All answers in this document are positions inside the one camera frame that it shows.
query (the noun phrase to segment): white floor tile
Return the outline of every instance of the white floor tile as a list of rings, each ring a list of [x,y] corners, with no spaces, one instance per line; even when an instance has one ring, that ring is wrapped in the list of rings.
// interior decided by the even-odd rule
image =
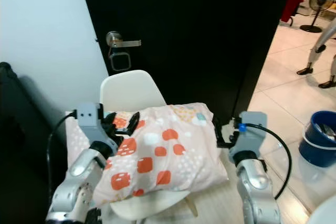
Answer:
[[[270,166],[267,168],[267,174],[273,183],[273,195],[276,195],[282,187],[283,181]],[[289,188],[283,191],[277,202],[281,212],[282,224],[300,224],[308,221],[310,212]]]
[[[266,90],[300,78],[303,77],[289,70],[282,63],[268,57],[265,60],[256,88]]]
[[[300,47],[316,42],[317,36],[295,27],[278,26],[275,38],[283,40],[293,47]]]
[[[296,73],[298,70],[306,67],[309,53],[306,50],[291,48],[285,51],[269,54],[268,57]],[[330,64],[323,59],[320,59],[314,65],[314,73],[326,71],[329,68]]]
[[[304,50],[308,53],[307,54],[307,59],[308,59],[310,50],[313,48],[314,45],[315,45],[315,43],[299,47],[300,49],[302,49],[302,50]],[[333,39],[328,40],[326,42],[326,46],[327,47],[326,47],[325,51],[323,51],[323,53],[321,54],[318,62],[320,60],[324,60],[324,61],[329,63],[329,68],[330,68],[331,63],[333,61],[333,57],[334,57],[334,55],[336,55],[336,40],[333,40]]]
[[[266,113],[267,128],[278,134],[287,144],[302,138],[303,124],[264,93],[260,92],[252,96],[248,111]],[[260,151],[262,155],[265,155],[280,147],[281,144],[273,136],[267,134]]]
[[[258,92],[260,92],[260,91],[261,91],[260,89],[258,89],[258,88],[254,88],[253,93],[258,93]]]
[[[292,48],[293,45],[288,43],[288,42],[285,42],[281,39],[279,39],[276,35],[272,41],[272,44],[268,50],[268,53],[269,54],[273,54],[274,52],[280,52],[280,51],[283,51],[283,50],[286,50],[286,49],[290,49]]]
[[[329,70],[307,76],[307,81],[309,82],[309,85],[312,85],[314,87],[317,87],[318,84],[320,84],[320,83],[329,81],[329,79],[330,79],[330,71]],[[328,94],[330,94],[330,95],[332,95],[336,98],[336,87],[323,89],[321,91],[327,92]]]
[[[326,173],[330,178],[335,180],[336,183],[336,164],[333,164],[329,167],[317,167],[319,170],[322,170]]]
[[[292,173],[289,179],[291,191],[310,210],[315,210],[324,200],[336,193],[336,181],[323,170],[307,162],[299,153],[299,142],[290,144]],[[266,162],[283,179],[286,176],[288,158],[283,149],[265,156]]]
[[[303,124],[316,111],[336,110],[335,97],[312,85],[306,78],[263,92]]]

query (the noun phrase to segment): pillow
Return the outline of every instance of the pillow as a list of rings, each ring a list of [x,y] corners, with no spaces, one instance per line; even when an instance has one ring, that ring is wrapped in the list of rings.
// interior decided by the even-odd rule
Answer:
[[[114,124],[125,127],[134,112],[118,112]],[[109,157],[92,207],[155,190],[199,191],[228,180],[219,160],[213,113],[203,103],[167,105],[140,111],[138,126],[124,136]],[[66,120],[68,165],[89,140],[77,120]]]

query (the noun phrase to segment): robot leg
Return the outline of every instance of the robot leg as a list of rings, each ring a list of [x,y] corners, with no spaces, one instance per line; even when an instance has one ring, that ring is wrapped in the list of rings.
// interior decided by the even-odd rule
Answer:
[[[304,74],[313,73],[313,65],[320,58],[321,53],[325,50],[326,46],[322,45],[319,48],[316,45],[311,49],[307,66],[296,73],[303,76]]]
[[[329,26],[324,30],[314,47],[310,51],[308,64],[306,68],[297,71],[297,74],[304,75],[313,73],[313,65],[319,59],[321,53],[325,50],[325,43],[336,33],[336,18],[330,22]]]
[[[331,64],[330,80],[327,81],[327,82],[325,82],[325,83],[321,83],[319,85],[319,88],[327,89],[327,88],[336,87],[335,76],[336,76],[336,55],[334,56],[334,60],[333,60],[333,62]]]

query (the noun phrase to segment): blue bin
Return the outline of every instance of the blue bin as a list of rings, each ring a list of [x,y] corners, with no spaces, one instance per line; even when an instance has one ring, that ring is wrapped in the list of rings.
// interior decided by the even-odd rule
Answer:
[[[311,117],[299,151],[309,163],[320,167],[328,167],[336,162],[336,141],[333,141],[321,133],[315,124],[326,124],[336,130],[336,113],[331,111],[319,111]]]

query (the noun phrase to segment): electric fan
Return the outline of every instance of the electric fan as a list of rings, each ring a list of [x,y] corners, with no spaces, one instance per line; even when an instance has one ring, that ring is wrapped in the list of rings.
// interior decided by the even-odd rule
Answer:
[[[320,33],[322,29],[320,27],[314,26],[315,21],[322,10],[328,9],[333,3],[333,0],[309,0],[309,6],[314,11],[316,11],[315,18],[311,25],[302,25],[300,26],[301,30],[308,31],[310,33]]]

